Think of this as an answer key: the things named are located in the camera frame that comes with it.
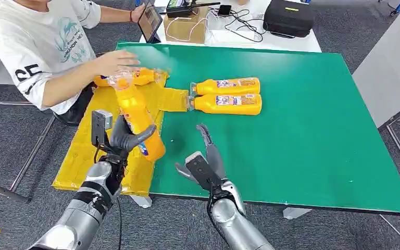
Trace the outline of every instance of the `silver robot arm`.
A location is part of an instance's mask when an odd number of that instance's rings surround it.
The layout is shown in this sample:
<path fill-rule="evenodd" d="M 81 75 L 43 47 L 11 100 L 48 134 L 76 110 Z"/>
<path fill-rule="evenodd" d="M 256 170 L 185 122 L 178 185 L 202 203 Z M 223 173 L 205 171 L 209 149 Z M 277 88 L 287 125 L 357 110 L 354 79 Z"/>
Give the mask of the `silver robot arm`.
<path fill-rule="evenodd" d="M 226 178 L 223 161 L 208 129 L 203 124 L 197 129 L 202 133 L 207 159 L 197 151 L 186 158 L 184 165 L 176 163 L 177 171 L 209 191 L 208 216 L 232 250 L 274 250 L 247 219 L 240 193 Z"/>
<path fill-rule="evenodd" d="M 150 126 L 143 133 L 133 135 L 123 116 L 119 116 L 110 144 L 105 130 L 112 127 L 112 119 L 108 112 L 93 111 L 92 144 L 107 155 L 89 169 L 85 181 L 56 225 L 28 250 L 90 247 L 105 215 L 120 194 L 128 153 L 156 130 L 155 126 Z"/>

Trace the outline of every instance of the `bottle label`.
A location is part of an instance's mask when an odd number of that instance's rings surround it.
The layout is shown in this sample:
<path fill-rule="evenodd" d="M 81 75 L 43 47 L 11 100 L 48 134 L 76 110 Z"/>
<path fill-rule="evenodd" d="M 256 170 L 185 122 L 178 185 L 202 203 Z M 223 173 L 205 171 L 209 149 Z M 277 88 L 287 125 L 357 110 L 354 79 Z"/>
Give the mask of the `bottle label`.
<path fill-rule="evenodd" d="M 134 133 L 134 126 L 132 125 L 132 123 L 129 121 L 129 115 L 125 114 L 125 120 L 127 121 L 128 126 L 130 127 L 131 132 Z"/>
<path fill-rule="evenodd" d="M 140 152 L 142 152 L 143 155 L 148 155 L 148 149 L 146 148 L 145 144 L 142 142 L 138 145 Z"/>
<path fill-rule="evenodd" d="M 219 80 L 217 81 L 217 87 L 219 88 L 228 88 L 228 87 L 237 87 L 237 86 L 253 86 L 255 85 L 255 81 L 253 78 L 242 78 L 237 80 Z"/>
<path fill-rule="evenodd" d="M 217 81 L 217 87 L 220 88 L 227 88 L 227 87 L 237 87 L 237 83 L 236 82 L 231 82 L 229 80 L 220 80 Z"/>
<path fill-rule="evenodd" d="M 253 86 L 255 85 L 255 81 L 253 78 L 243 78 L 239 79 L 240 86 Z"/>
<path fill-rule="evenodd" d="M 254 95 L 217 95 L 216 97 L 216 104 L 218 106 L 250 105 L 256 103 Z"/>

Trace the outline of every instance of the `person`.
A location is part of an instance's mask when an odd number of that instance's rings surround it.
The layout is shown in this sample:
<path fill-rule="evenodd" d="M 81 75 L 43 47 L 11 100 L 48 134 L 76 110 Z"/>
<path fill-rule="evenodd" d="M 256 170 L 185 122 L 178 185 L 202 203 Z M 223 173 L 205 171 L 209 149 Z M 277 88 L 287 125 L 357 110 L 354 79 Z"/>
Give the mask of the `person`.
<path fill-rule="evenodd" d="M 133 11 L 91 0 L 0 0 L 0 59 L 24 97 L 61 121 L 78 124 L 95 76 L 109 76 L 139 62 L 127 51 L 96 58 L 83 28 L 138 22 Z"/>

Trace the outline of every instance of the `cardboard box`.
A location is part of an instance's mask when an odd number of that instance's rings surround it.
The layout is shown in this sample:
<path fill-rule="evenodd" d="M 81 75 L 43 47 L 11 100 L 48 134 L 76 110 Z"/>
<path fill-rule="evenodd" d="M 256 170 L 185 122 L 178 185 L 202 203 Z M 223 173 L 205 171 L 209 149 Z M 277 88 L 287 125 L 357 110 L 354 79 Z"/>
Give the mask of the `cardboard box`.
<path fill-rule="evenodd" d="M 165 34 L 167 41 L 183 43 L 205 43 L 206 19 L 202 19 L 206 18 L 206 15 L 208 14 L 208 7 L 194 8 L 193 11 L 195 13 L 198 13 L 198 15 L 191 14 L 189 17 L 181 17 L 176 21 L 174 21 L 176 18 L 168 18 L 168 16 L 165 16 L 163 23 L 165 25 Z M 200 20 L 202 21 L 192 30 L 192 28 Z"/>

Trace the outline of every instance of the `white t-shirt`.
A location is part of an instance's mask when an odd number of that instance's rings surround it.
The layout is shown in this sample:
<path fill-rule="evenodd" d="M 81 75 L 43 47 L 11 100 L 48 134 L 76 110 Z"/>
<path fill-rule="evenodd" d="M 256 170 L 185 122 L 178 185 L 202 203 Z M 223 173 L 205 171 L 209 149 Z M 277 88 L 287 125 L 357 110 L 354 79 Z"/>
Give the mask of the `white t-shirt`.
<path fill-rule="evenodd" d="M 42 98 L 49 79 L 96 58 L 83 27 L 101 19 L 100 6 L 90 0 L 52 0 L 48 8 L 37 12 L 0 0 L 0 59 L 19 91 L 40 110 L 47 109 Z M 51 110 L 65 113 L 79 94 Z"/>

